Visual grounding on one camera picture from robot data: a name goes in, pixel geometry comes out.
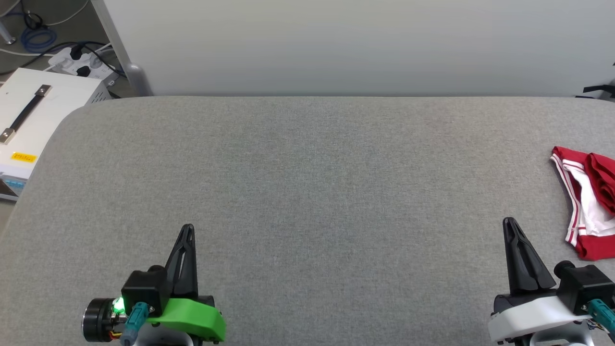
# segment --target red and white cloth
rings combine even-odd
[[[551,160],[573,203],[566,241],[585,260],[615,257],[615,160],[563,147]]]

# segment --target teal connector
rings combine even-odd
[[[120,336],[119,341],[122,346],[132,346],[137,341],[139,329],[145,324],[145,320],[149,316],[149,307],[144,302],[135,304],[132,308],[130,316],[124,325],[124,332]]]
[[[602,324],[609,332],[609,337],[615,342],[615,313],[602,300],[590,300],[587,306],[587,312],[593,319]]]

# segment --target gray floor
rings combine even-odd
[[[26,10],[29,9],[33,13],[40,15],[47,23],[64,20],[81,8],[84,1],[85,0],[24,0]],[[15,0],[0,0],[0,14],[4,13],[14,2]],[[19,9],[20,7],[18,5],[13,11],[15,12]],[[19,38],[25,28],[23,19],[19,16],[3,17],[0,18],[0,20],[16,38]],[[91,3],[71,20],[66,23],[52,26],[52,29],[58,34],[58,38],[55,43],[67,41],[109,42]],[[19,40],[10,46],[0,42],[0,48],[12,50],[14,52],[26,52]],[[109,63],[119,66],[117,59],[115,59],[113,54],[108,55],[108,58]],[[20,57],[17,55],[0,52],[0,71],[13,70],[31,59],[32,57]],[[43,70],[49,67],[49,64],[47,63],[48,60],[48,57],[43,57],[28,66],[28,68]],[[0,76],[0,81],[5,81],[9,77],[10,75]],[[109,90],[120,97],[133,96],[128,80],[124,78],[118,79],[116,85],[110,87]],[[0,237],[2,236],[4,226],[9,219],[14,205],[14,202],[0,200]]]

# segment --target green light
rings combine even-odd
[[[120,297],[113,301],[113,312],[114,313],[125,313],[126,309],[124,308],[124,298]]]

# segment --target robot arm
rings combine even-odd
[[[121,292],[117,299],[90,302],[82,321],[87,341],[120,339],[122,346],[198,346],[224,341],[226,323],[213,297],[199,296],[190,224],[181,228],[166,266],[135,270]]]
[[[561,280],[555,289],[555,280],[517,221],[508,217],[503,227],[510,293],[494,300],[491,340],[534,346],[565,339],[593,346],[590,329],[615,332],[615,283],[594,265],[576,268],[563,261],[555,266]]]

